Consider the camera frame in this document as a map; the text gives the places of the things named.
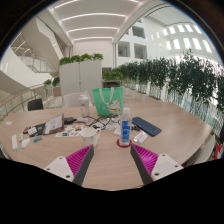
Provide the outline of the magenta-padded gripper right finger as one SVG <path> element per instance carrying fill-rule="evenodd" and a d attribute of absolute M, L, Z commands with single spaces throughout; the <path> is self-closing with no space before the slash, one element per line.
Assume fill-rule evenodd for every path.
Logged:
<path fill-rule="evenodd" d="M 131 145 L 130 153 L 144 185 L 148 185 L 182 169 L 182 166 L 167 154 L 157 155 L 136 144 Z"/>

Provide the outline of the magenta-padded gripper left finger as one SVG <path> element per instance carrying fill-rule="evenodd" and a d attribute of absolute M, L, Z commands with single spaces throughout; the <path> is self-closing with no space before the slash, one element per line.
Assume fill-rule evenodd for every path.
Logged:
<path fill-rule="evenodd" d="M 67 157 L 57 157 L 44 170 L 81 186 L 93 155 L 94 147 L 89 145 Z"/>

